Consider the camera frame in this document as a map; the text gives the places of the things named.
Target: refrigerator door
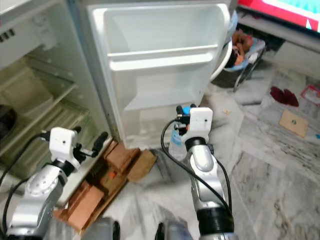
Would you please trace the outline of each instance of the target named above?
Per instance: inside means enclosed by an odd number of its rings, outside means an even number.
[[[120,137],[127,148],[159,147],[176,105],[198,105],[204,95],[226,39],[228,6],[164,1],[87,10]]]

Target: white refrigerator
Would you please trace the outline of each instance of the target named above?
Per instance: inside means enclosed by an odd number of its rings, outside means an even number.
[[[30,136],[55,126],[80,125],[85,147],[102,131],[127,148],[159,147],[176,105],[198,105],[228,59],[236,4],[2,0],[0,105],[11,106],[17,119],[0,142],[0,168]],[[11,175],[26,178],[48,161],[48,145],[37,142]],[[70,176],[60,206],[95,161]]]

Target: cable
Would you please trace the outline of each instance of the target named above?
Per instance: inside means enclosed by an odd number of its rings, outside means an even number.
[[[196,175],[192,170],[190,170],[187,166],[185,166],[183,163],[179,162],[177,159],[175,159],[167,150],[165,147],[165,143],[164,143],[164,137],[165,137],[165,133],[168,129],[168,127],[175,122],[176,119],[173,119],[171,121],[169,121],[165,127],[162,130],[161,133],[161,148],[163,150],[163,152],[175,163],[177,164],[179,167],[181,167],[183,170],[185,170],[189,175],[191,175],[192,177],[194,177],[195,179],[197,179],[199,182],[201,182],[203,185],[205,185],[223,204],[223,206],[225,207],[225,209],[227,209],[227,211],[229,211],[229,214],[232,216],[232,212],[228,206],[228,204],[226,203],[226,201],[223,199],[222,196],[220,196],[219,193],[217,193],[209,184],[207,184],[201,177],[199,177],[198,175]]]
[[[14,161],[10,164],[10,166],[8,166],[2,173],[1,177],[0,177],[0,187],[1,184],[3,182],[3,180],[5,179],[6,174],[12,169],[12,167],[17,163],[17,161],[20,159],[20,157],[22,156],[22,154],[24,154],[24,152],[26,151],[26,149],[29,147],[29,145],[37,138],[42,137],[42,133],[38,133],[34,136],[32,136],[28,142],[23,146],[23,148],[18,152],[18,154],[16,155]]]
[[[14,186],[14,188],[12,188],[9,192],[8,198],[6,199],[5,205],[4,205],[4,209],[3,209],[3,216],[2,216],[2,228],[3,231],[6,233],[8,228],[7,228],[7,213],[8,213],[8,208],[9,208],[9,204],[11,201],[11,198],[13,197],[15,191],[20,187],[21,184],[25,183],[28,180],[22,180],[20,181],[17,185]]]
[[[230,188],[229,177],[228,177],[227,171],[226,171],[225,167],[222,165],[222,163],[221,163],[217,158],[216,158],[215,160],[216,160],[216,162],[219,164],[219,166],[221,167],[221,169],[222,169],[222,171],[223,171],[223,174],[224,174],[224,177],[225,177],[226,188],[227,188],[227,191],[228,191],[229,209],[230,209],[230,211],[232,212],[232,199],[231,199],[231,188]]]
[[[6,235],[4,234],[1,228],[0,228],[0,239],[3,239],[3,240],[7,239]]]

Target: cardboard box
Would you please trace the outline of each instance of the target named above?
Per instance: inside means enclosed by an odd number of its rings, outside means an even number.
[[[115,149],[115,147],[118,145],[117,141],[112,141],[108,148],[105,150],[103,154],[103,159],[107,159],[107,156]]]
[[[309,121],[289,110],[285,110],[279,124],[298,136],[305,138]]]
[[[150,172],[156,160],[156,156],[154,156],[151,151],[144,150],[130,169],[127,175],[128,180],[135,183],[142,179]]]
[[[91,186],[89,191],[81,198],[77,207],[72,211],[68,218],[68,223],[80,231],[88,222],[103,196],[104,193],[101,190],[95,186]]]
[[[108,171],[100,179],[100,185],[107,190],[109,195],[112,195],[126,181],[127,176],[119,174],[113,167],[109,167]]]
[[[81,185],[77,188],[77,190],[70,198],[67,208],[57,209],[53,212],[53,215],[57,219],[67,222],[70,215],[78,206],[80,200],[85,196],[85,194],[89,191],[90,188],[91,185],[87,181],[83,181],[83,183],[81,183]]]
[[[130,163],[140,154],[139,148],[126,149],[123,142],[106,156],[106,161],[120,173],[124,173]]]

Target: red screen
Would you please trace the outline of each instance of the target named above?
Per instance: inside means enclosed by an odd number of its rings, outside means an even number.
[[[302,27],[318,31],[320,24],[319,14],[309,12],[299,7],[290,5],[285,0],[238,0],[238,3],[247,6],[253,10],[274,16],[276,18],[288,21],[290,23],[300,25]]]

